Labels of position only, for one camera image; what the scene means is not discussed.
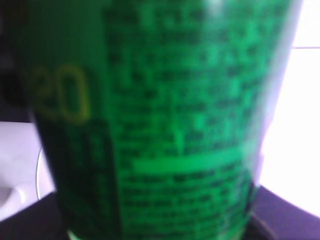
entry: white object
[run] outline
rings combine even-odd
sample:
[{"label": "white object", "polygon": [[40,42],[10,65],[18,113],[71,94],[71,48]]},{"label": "white object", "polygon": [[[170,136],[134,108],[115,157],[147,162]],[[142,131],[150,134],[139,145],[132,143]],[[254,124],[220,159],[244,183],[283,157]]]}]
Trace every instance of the white object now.
[{"label": "white object", "polygon": [[260,183],[320,217],[320,49],[293,49],[263,144]]},{"label": "white object", "polygon": [[320,0],[304,0],[293,47],[320,48]]},{"label": "white object", "polygon": [[31,123],[0,122],[0,221],[37,202],[40,142]]}]

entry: can label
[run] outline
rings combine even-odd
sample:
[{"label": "can label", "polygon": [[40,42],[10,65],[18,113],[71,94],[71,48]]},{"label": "can label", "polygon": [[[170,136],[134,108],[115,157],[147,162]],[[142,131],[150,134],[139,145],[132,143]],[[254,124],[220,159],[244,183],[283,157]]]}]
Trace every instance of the can label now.
[{"label": "can label", "polygon": [[295,1],[70,2],[11,32],[69,229],[238,240]]}]

